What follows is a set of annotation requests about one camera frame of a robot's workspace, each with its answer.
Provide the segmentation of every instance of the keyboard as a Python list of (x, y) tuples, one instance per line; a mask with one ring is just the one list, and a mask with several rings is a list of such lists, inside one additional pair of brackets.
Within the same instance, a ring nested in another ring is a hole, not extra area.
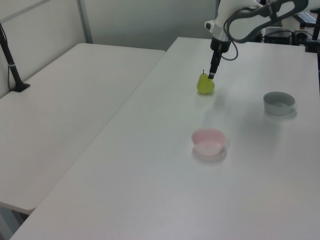
[(294, 15), (294, 18), (300, 23), (305, 23), (306, 27), (314, 27), (316, 25), (316, 20), (307, 12), (299, 12)]

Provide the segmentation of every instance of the white table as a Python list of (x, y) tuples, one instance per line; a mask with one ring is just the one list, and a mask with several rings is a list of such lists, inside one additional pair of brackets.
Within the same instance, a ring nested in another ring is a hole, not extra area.
[(30, 214), (163, 54), (79, 44), (0, 99), (0, 206)]
[[(203, 96), (210, 40), (178, 38), (12, 240), (318, 239), (317, 57), (238, 47)], [(296, 112), (266, 114), (271, 91), (293, 95)], [(193, 153), (201, 127), (225, 133), (220, 155)]]

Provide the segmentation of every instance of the white wall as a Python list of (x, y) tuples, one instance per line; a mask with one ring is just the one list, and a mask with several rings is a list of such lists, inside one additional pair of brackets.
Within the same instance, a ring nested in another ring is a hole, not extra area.
[[(22, 81), (76, 44), (85, 42), (77, 0), (50, 0), (2, 26)], [(1, 49), (0, 98), (8, 93), (7, 68)]]
[(167, 50), (177, 37), (207, 38), (216, 0), (82, 0), (93, 43)]

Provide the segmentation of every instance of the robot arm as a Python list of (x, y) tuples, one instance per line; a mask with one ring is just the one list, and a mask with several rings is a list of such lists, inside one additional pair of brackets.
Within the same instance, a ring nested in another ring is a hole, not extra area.
[(221, 0), (212, 30), (210, 47), (213, 56), (209, 78), (214, 78), (222, 54), (229, 50), (231, 40), (248, 42), (257, 31), (272, 23), (319, 7), (320, 0), (275, 0), (265, 6), (255, 0)]

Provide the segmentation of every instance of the black cable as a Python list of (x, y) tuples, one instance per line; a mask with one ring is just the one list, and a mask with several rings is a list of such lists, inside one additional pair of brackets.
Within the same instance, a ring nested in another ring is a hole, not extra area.
[(11, 92), (9, 80), (10, 80), (10, 67), (8, 66), (8, 88), (9, 88), (9, 92)]
[(297, 32), (302, 32), (302, 33), (305, 33), (305, 34), (309, 34), (311, 37), (312, 37), (312, 34), (305, 31), (305, 30), (295, 30), (293, 33), (297, 33)]
[(262, 37), (262, 39), (264, 39), (265, 37), (274, 35), (274, 34), (278, 34), (278, 33), (291, 33), (291, 36), (292, 36), (292, 34), (294, 34), (294, 32), (293, 32), (293, 31), (290, 31), (290, 30), (279, 30), (279, 31), (269, 32), (268, 34), (264, 35), (264, 36)]
[(6, 33), (5, 33), (4, 28), (2, 27), (1, 23), (0, 23), (0, 29), (1, 29), (1, 32), (3, 33), (3, 35), (4, 35), (5, 41), (8, 42), (8, 40), (7, 40), (7, 35), (6, 35)]
[[(230, 35), (227, 33), (227, 30), (226, 30), (226, 24), (227, 24), (227, 22), (228, 22), (228, 19), (227, 19), (227, 20), (224, 22), (224, 24), (223, 24), (223, 31), (224, 31), (224, 33), (228, 36), (228, 38), (231, 39)], [(235, 55), (234, 58), (226, 58), (226, 57), (224, 57), (224, 56), (221, 56), (224, 60), (227, 60), (227, 61), (236, 60), (236, 59), (238, 58), (238, 56), (239, 56), (239, 51), (238, 51), (237, 45), (235, 44), (235, 42), (234, 42), (233, 40), (231, 40), (231, 42), (232, 42), (232, 44), (233, 44), (233, 46), (234, 46), (234, 48), (235, 48), (236, 55)]]

